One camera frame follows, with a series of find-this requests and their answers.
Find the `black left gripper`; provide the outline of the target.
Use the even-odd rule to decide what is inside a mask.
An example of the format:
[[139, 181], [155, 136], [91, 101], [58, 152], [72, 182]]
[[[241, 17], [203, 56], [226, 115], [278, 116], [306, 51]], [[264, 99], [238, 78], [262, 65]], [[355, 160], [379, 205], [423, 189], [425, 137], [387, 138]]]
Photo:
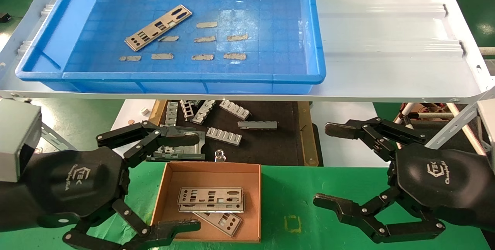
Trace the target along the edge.
[[[163, 221], [149, 226], [124, 200], [118, 199], [123, 194], [125, 162], [135, 168], [161, 146], [193, 146], [200, 140], [196, 134], [142, 121], [99, 134], [96, 140], [100, 147], [96, 150], [64, 150], [39, 154], [30, 160], [27, 187], [40, 209], [36, 215], [38, 226], [77, 223], [63, 237], [64, 243], [77, 250], [149, 250], [171, 245], [179, 233], [200, 230], [198, 220]], [[124, 153], [124, 160], [111, 150], [134, 142]], [[103, 222], [113, 211], [136, 231], [123, 245], [87, 234], [91, 224]]]

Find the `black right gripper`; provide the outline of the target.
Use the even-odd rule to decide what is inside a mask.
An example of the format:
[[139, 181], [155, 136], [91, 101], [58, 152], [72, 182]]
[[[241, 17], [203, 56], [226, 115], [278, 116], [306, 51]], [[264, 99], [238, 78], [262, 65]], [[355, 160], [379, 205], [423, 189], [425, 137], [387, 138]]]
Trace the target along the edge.
[[[361, 229], [374, 243], [432, 240], [446, 229], [488, 227], [488, 158], [455, 149], [431, 149], [426, 135], [376, 117], [325, 125], [329, 137], [361, 140], [383, 161], [391, 161], [391, 187], [363, 205], [315, 194], [316, 207], [334, 211], [340, 223]], [[405, 147], [396, 150], [395, 144]], [[376, 216], [398, 203], [416, 222], [384, 224]]]

